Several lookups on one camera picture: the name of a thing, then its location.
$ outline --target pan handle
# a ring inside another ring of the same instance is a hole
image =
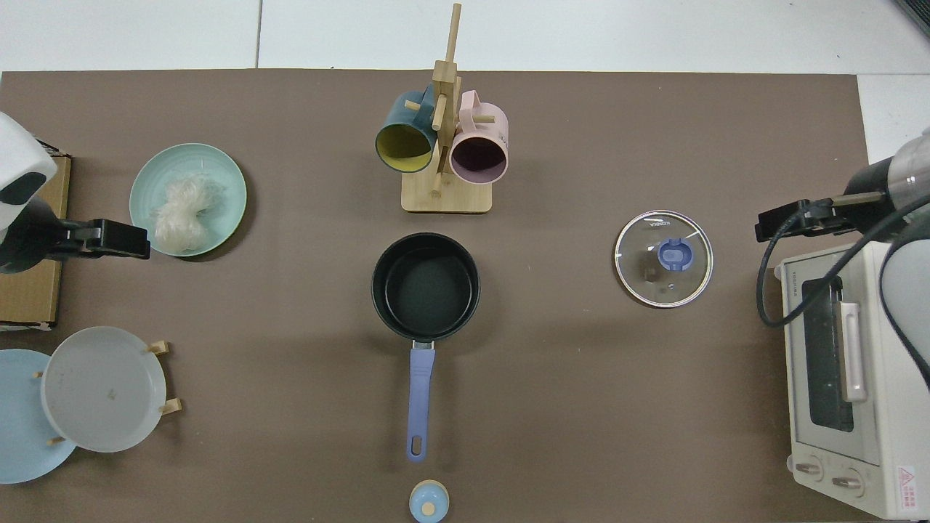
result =
[[[432,342],[413,342],[410,349],[410,403],[407,411],[407,459],[426,459],[426,430],[430,420],[430,378],[436,358]]]

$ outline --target blue lid knob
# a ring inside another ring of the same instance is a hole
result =
[[[656,251],[658,262],[668,271],[686,271],[695,260],[691,244],[684,238],[667,238]]]

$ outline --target lid rim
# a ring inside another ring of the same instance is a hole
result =
[[[639,292],[637,292],[637,291],[632,287],[632,285],[630,284],[630,282],[628,282],[628,281],[627,281],[627,278],[623,275],[623,271],[622,271],[622,269],[620,268],[620,262],[619,262],[619,256],[618,256],[618,254],[619,254],[619,250],[620,250],[620,243],[623,241],[624,235],[626,235],[626,233],[630,230],[630,228],[631,228],[635,223],[641,221],[641,220],[644,219],[644,218],[648,218],[648,217],[650,217],[650,216],[656,216],[656,215],[671,216],[671,217],[673,217],[673,218],[675,218],[675,219],[678,219],[678,220],[680,220],[680,221],[682,221],[682,222],[684,222],[684,223],[690,225],[691,227],[693,227],[693,228],[698,232],[698,237],[701,239],[701,243],[704,245],[704,247],[705,247],[706,250],[707,250],[707,256],[706,256],[706,260],[707,260],[707,269],[706,269],[706,274],[704,275],[704,278],[701,280],[700,285],[697,286],[697,288],[696,288],[691,294],[689,294],[687,297],[685,297],[685,298],[683,298],[683,299],[681,299],[681,300],[678,300],[678,301],[676,301],[676,302],[655,302],[655,301],[653,301],[653,300],[650,300],[650,299],[646,298],[645,296],[643,296],[642,294],[640,294]],[[667,209],[650,210],[650,211],[644,212],[644,213],[640,214],[639,216],[633,218],[632,220],[628,221],[627,224],[626,224],[626,225],[623,227],[623,229],[620,231],[620,234],[619,234],[619,236],[618,236],[618,238],[617,238],[617,243],[614,244],[614,268],[616,269],[617,275],[618,275],[619,278],[620,278],[620,283],[623,284],[623,287],[631,294],[631,296],[632,296],[636,301],[638,301],[638,302],[640,302],[640,303],[643,303],[643,304],[645,304],[645,305],[651,306],[651,307],[659,308],[659,309],[671,309],[671,308],[674,308],[674,307],[680,307],[680,306],[682,306],[682,305],[688,304],[688,303],[694,301],[695,299],[697,299],[698,296],[704,291],[704,289],[705,289],[705,288],[708,286],[708,284],[711,282],[711,275],[713,274],[713,249],[712,249],[712,247],[711,247],[711,240],[707,237],[707,233],[704,232],[704,229],[701,228],[701,226],[698,225],[698,223],[697,223],[696,221],[691,220],[690,218],[688,218],[687,216],[685,216],[684,214],[682,214],[682,213],[680,213],[680,212],[676,212],[676,211],[673,211],[673,210],[667,210]]]

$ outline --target cardboard box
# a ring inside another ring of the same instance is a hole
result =
[[[55,215],[64,218],[68,203],[71,158],[45,143],[58,166],[58,173],[38,193]],[[58,321],[61,262],[42,260],[32,269],[15,275],[0,275],[0,331],[50,330]]]

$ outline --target pot lid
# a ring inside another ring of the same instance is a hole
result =
[[[639,302],[661,308],[694,300],[707,287],[713,252],[707,234],[684,214],[653,210],[620,232],[614,264],[623,286]]]

